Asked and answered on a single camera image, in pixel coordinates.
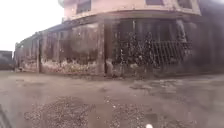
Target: window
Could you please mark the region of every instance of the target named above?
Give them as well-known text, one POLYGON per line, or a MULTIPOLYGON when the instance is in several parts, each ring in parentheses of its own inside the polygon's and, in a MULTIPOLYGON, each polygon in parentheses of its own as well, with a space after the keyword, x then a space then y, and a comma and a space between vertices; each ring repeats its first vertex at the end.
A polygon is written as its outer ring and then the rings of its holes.
POLYGON ((190 0, 177 0, 177 1, 178 1, 179 6, 182 8, 189 8, 189 9, 192 8, 190 0))
POLYGON ((60 32, 60 39, 64 38, 64 32, 60 32))
POLYGON ((147 5, 164 5, 163 0, 146 0, 147 5))
POLYGON ((76 13, 83 13, 88 12, 91 10, 92 1, 91 0, 85 0, 85 2, 81 2, 77 4, 77 10, 76 13))

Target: white wall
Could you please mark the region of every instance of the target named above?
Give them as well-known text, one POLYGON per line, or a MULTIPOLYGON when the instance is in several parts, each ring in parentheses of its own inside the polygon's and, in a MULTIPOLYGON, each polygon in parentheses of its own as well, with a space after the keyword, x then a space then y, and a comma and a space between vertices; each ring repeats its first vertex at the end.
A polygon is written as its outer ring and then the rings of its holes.
POLYGON ((92 8, 89 12, 76 14, 77 4, 65 7, 65 19, 77 19, 85 16, 99 13, 127 11, 127 10, 160 10, 160 11, 177 11, 189 14, 200 15, 200 9, 197 0, 190 0, 192 9, 181 8, 177 0, 163 0, 164 5, 146 5, 145 0, 92 0, 92 8))

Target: sky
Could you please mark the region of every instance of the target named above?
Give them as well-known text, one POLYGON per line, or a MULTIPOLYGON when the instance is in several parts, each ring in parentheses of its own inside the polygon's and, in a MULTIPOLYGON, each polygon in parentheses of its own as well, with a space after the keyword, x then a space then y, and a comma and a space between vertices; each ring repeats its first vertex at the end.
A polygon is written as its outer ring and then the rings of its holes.
POLYGON ((60 24, 63 8, 57 0, 1 0, 0 16, 0 50, 14 50, 16 42, 60 24))

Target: road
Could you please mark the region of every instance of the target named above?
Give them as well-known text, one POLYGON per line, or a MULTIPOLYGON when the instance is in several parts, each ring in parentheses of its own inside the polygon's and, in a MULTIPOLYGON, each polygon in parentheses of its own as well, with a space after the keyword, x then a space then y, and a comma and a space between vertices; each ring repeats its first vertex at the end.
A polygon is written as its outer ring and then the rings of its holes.
POLYGON ((223 128, 224 75, 133 80, 0 72, 12 128, 223 128))

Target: upper floor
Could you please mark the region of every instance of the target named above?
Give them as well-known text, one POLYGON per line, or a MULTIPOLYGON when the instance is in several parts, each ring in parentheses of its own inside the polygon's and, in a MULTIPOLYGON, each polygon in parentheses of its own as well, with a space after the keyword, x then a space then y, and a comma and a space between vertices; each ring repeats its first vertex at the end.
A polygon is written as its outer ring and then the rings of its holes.
POLYGON ((200 15, 197 0, 58 0, 64 8, 64 19, 73 20, 91 15, 135 12, 126 17, 151 17, 153 13, 177 12, 179 14, 200 15))

